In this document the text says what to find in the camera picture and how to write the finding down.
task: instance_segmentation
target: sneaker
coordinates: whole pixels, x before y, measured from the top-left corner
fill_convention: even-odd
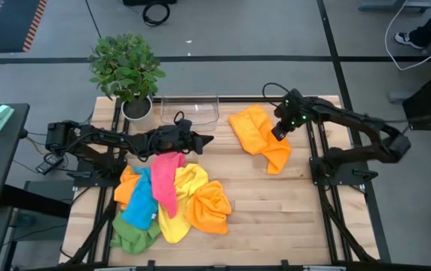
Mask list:
[[[410,36],[408,35],[408,33],[402,33],[402,32],[396,33],[395,41],[398,42],[399,44],[410,45],[417,50],[425,49],[424,47],[418,46],[413,42],[411,42]]]

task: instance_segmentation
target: gray floor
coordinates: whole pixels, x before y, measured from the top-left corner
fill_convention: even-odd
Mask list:
[[[172,6],[167,24],[156,28],[147,27],[136,12],[117,0],[88,2],[102,36],[141,33],[158,56],[329,55],[313,0],[180,0]],[[325,3],[341,56],[386,55],[383,37],[393,13],[361,13],[357,0]],[[423,16],[405,13],[394,29],[408,31],[429,16],[431,10]],[[0,57],[85,57],[97,37],[84,0],[49,1],[32,49]],[[395,55],[420,55],[419,51],[389,42]],[[392,63],[342,66],[354,109],[387,119],[404,117],[399,106],[388,104],[388,92],[416,91],[431,78],[431,63],[408,72],[398,72]],[[100,96],[88,82],[91,76],[87,67],[0,65],[0,103],[28,102],[31,111],[26,128],[32,132],[44,132],[51,121],[83,121]],[[161,95],[259,94],[268,81],[296,87],[307,95],[340,94],[330,62],[167,62],[162,69],[167,78],[159,83]],[[408,134],[413,147],[401,163],[370,163],[370,167],[380,173],[374,187],[393,262],[431,265],[431,132]],[[26,141],[21,141],[15,159],[31,168],[41,162],[41,156]],[[69,167],[74,166],[72,159]],[[42,177],[13,164],[8,183],[22,187],[26,180],[64,178],[60,173]],[[21,243],[14,263],[23,268],[53,266],[60,244]]]

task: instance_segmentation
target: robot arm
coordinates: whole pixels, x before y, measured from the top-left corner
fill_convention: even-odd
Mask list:
[[[384,120],[336,108],[331,102],[318,97],[303,97],[296,89],[283,97],[283,102],[274,110],[280,122],[272,133],[282,140],[288,132],[308,121],[322,123],[330,121],[365,133],[369,146],[341,150],[330,148],[322,158],[333,169],[343,163],[379,160],[382,163],[397,163],[411,147],[410,141],[399,130],[389,126]],[[388,136],[381,138],[380,132]]]
[[[152,154],[195,151],[202,154],[203,146],[211,142],[211,135],[199,135],[190,131],[192,122],[182,118],[175,125],[159,126],[157,129],[135,135],[126,135],[99,129],[91,125],[81,125],[74,121],[48,124],[45,147],[51,153],[70,153],[78,159],[91,163],[94,169],[108,171],[118,177],[126,166],[112,162],[112,156],[92,149],[90,144],[104,145],[129,151],[145,162]]]

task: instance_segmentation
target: pink towel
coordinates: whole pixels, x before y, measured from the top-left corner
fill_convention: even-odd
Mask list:
[[[161,154],[150,165],[152,193],[167,210],[169,218],[177,215],[177,195],[174,187],[176,169],[185,166],[185,156],[179,153]]]

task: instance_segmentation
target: wooden tabletop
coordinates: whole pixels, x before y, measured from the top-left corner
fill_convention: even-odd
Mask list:
[[[337,96],[321,97],[340,106]],[[290,264],[331,263],[319,196],[311,181],[306,129],[288,134],[291,157],[279,175],[268,175],[267,160],[262,155],[246,153],[228,123],[230,115],[250,105],[221,103],[217,128],[212,132],[199,132],[213,135],[215,139],[203,149],[203,155],[190,153],[186,157],[187,163],[199,163],[209,174],[210,181],[222,183],[233,210],[228,217],[228,234],[202,233],[192,227],[180,243],[169,244],[160,235],[150,249],[136,256],[121,248],[112,248],[110,266],[146,266],[148,260],[155,260],[158,266],[279,265],[283,259],[289,260]],[[273,116],[274,107],[269,104],[260,106]],[[110,129],[114,107],[115,102],[99,97],[92,125]],[[272,117],[272,121],[275,124],[277,119]],[[121,118],[118,131],[122,130],[122,124]],[[154,125],[161,125],[160,105],[154,105]],[[330,147],[350,148],[346,127],[334,123],[325,123],[325,126]],[[130,125],[129,134],[136,132]],[[321,154],[319,139],[316,141]],[[106,150],[94,147],[98,151]],[[151,161],[144,165],[134,156],[127,157],[132,166],[147,166]],[[371,256],[379,258],[363,194],[347,186],[338,189],[348,229]],[[63,243],[65,253],[73,255],[91,231],[98,194],[99,188],[92,187],[73,205]],[[96,260],[102,258],[105,231],[106,226],[99,236]],[[338,256],[343,259],[339,234],[335,234],[335,239]],[[60,262],[67,260],[60,255]]]

